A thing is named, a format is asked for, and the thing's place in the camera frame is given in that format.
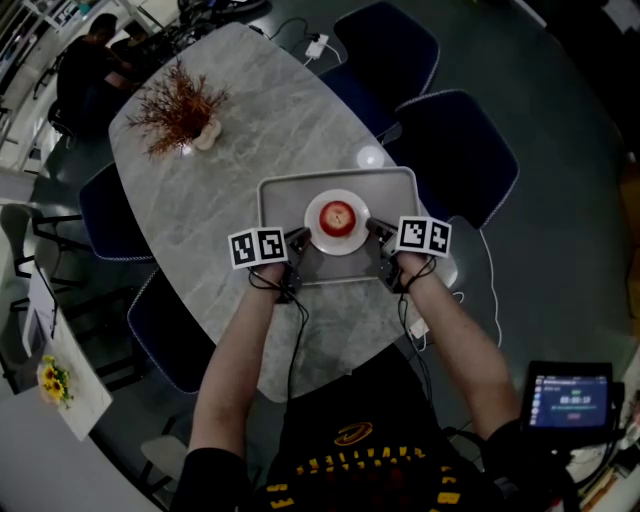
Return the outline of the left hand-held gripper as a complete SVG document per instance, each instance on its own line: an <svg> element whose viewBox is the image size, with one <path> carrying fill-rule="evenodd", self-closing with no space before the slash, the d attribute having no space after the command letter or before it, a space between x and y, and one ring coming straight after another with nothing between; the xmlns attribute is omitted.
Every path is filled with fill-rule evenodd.
<svg viewBox="0 0 640 512"><path fill-rule="evenodd" d="M284 270L277 285L278 303L291 303L301 287L298 267L311 241L311 231L301 227L284 232L281 227L251 228L228 236L231 265L234 270L269 264L282 264Z"/></svg>

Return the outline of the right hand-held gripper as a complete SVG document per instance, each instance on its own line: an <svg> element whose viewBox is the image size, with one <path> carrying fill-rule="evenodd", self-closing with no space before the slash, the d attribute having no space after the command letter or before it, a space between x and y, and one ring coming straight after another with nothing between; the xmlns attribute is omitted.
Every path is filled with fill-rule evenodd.
<svg viewBox="0 0 640 512"><path fill-rule="evenodd" d="M450 255L452 226L429 216L401 216L397 226L374 217L365 224L367 230L378 238L380 263L378 277L394 294L407 292L401 283L401 268L397 261L399 253L426 256L416 278L433 273L437 260Z"/></svg>

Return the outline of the white round saucer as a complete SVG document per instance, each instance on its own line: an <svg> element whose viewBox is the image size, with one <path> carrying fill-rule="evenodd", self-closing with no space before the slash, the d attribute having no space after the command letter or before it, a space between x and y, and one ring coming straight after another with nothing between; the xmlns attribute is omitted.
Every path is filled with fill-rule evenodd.
<svg viewBox="0 0 640 512"><path fill-rule="evenodd" d="M356 214L353 231L344 237L331 237L319 225L319 214L325 204L331 201L348 203ZM370 217L366 203L353 192L332 189L317 195L308 205L304 215L304 226L311 231L311 243L320 252L330 256L346 256L358 250L367 240L369 232L365 226Z"/></svg>

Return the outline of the red apple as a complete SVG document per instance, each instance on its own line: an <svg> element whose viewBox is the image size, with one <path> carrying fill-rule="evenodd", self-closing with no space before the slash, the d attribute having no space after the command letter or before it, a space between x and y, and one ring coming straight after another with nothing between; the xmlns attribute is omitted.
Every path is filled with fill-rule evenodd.
<svg viewBox="0 0 640 512"><path fill-rule="evenodd" d="M339 238L349 235L356 225L353 208L343 201L331 201L319 214L320 228L329 236Z"/></svg>

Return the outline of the grey rectangular tray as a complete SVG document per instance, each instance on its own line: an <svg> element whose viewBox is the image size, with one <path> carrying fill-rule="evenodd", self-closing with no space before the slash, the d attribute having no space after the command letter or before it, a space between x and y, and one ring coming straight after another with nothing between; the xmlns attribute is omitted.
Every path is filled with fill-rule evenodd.
<svg viewBox="0 0 640 512"><path fill-rule="evenodd" d="M279 226L284 232L305 227L309 203L332 189L353 192L366 203L370 217L395 227L401 216L422 214L415 175L409 168L350 169L263 180L257 188L259 225ZM366 242L346 256L326 255L310 241L298 272L305 285L362 281L377 277L379 262L378 238L369 232Z"/></svg>

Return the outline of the person's right forearm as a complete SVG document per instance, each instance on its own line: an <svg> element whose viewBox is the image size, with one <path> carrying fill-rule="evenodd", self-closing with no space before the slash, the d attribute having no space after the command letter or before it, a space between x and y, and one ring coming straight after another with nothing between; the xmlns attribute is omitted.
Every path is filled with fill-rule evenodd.
<svg viewBox="0 0 640 512"><path fill-rule="evenodd" d="M397 255L401 282L430 329L436 348L469 410L476 434L487 440L519 418L520 402L506 360L416 253Z"/></svg>

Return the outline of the person's left forearm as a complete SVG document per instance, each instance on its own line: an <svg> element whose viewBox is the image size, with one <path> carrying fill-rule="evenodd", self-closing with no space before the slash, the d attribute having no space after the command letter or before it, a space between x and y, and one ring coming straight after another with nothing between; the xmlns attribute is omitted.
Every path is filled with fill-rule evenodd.
<svg viewBox="0 0 640 512"><path fill-rule="evenodd" d="M216 448L245 455L246 421L279 293L249 286L205 372L188 450Z"/></svg>

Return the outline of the dark blue dining chair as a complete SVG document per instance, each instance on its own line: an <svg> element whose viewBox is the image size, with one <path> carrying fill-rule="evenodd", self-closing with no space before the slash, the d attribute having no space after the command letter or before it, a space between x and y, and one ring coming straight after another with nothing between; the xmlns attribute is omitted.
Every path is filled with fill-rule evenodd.
<svg viewBox="0 0 640 512"><path fill-rule="evenodd" d="M440 60L438 42L409 15L383 1L339 18L334 33L347 57L320 79L381 137L396 124L399 106L428 92Z"/></svg>
<svg viewBox="0 0 640 512"><path fill-rule="evenodd" d="M78 203L90 245L99 258L123 262L154 260L114 162L83 185Z"/></svg>
<svg viewBox="0 0 640 512"><path fill-rule="evenodd" d="M425 94L401 104L396 118L401 135L386 150L413 170L429 214L483 229L513 190L519 164L478 101L463 90Z"/></svg>
<svg viewBox="0 0 640 512"><path fill-rule="evenodd" d="M127 313L140 346L179 391L196 394L215 344L191 315L168 279L156 268Z"/></svg>

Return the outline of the dried plant in white vase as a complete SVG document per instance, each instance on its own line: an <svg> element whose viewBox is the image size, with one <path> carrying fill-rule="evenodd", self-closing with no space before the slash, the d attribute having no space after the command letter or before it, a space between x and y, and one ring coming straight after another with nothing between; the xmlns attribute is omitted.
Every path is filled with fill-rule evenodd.
<svg viewBox="0 0 640 512"><path fill-rule="evenodd" d="M181 59L140 88L140 106L127 126L141 131L146 154L161 157L193 143L231 97L212 87L204 74L192 76Z"/></svg>

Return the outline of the person's black printed jersey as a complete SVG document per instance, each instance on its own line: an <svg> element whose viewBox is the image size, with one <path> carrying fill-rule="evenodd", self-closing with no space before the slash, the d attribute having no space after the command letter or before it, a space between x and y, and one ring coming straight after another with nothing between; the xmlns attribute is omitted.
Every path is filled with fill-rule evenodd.
<svg viewBox="0 0 640 512"><path fill-rule="evenodd" d="M186 458L171 512L546 512L575 499L566 470L510 422L465 459L401 351L294 399L266 481L205 448Z"/></svg>

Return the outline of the black tablet screen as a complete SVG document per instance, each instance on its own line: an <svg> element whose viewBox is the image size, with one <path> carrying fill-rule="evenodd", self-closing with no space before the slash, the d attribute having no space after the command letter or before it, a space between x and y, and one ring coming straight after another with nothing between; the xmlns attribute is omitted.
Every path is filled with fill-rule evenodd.
<svg viewBox="0 0 640 512"><path fill-rule="evenodd" d="M529 364L520 423L524 434L551 449L574 449L621 439L625 386L610 363Z"/></svg>

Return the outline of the open laptop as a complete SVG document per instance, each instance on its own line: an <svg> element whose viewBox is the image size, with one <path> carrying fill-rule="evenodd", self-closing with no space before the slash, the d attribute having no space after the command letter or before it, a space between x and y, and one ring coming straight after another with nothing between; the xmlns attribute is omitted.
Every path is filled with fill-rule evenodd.
<svg viewBox="0 0 640 512"><path fill-rule="evenodd" d="M28 291L28 308L22 343L28 357L52 341L55 334L58 303L46 272L34 266Z"/></svg>

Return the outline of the grey chair black legs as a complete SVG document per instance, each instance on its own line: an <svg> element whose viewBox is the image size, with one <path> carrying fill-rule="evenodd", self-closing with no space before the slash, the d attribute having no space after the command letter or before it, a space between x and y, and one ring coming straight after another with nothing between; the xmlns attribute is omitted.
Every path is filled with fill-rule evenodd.
<svg viewBox="0 0 640 512"><path fill-rule="evenodd" d="M82 216L47 216L25 204L6 204L0 208L0 229L10 247L10 267L25 286L36 270L44 270L58 292L82 289L89 281L78 267L79 255L92 254L87 242L59 232L63 224L80 222Z"/></svg>

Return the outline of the sunflower bouquet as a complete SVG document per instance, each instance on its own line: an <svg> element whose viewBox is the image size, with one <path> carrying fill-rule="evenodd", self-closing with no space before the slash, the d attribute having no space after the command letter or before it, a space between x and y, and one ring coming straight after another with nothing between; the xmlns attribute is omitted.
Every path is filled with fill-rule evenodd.
<svg viewBox="0 0 640 512"><path fill-rule="evenodd" d="M57 407L69 408L74 396L71 392L70 372L61 367L52 355L44 355L36 372L43 398Z"/></svg>

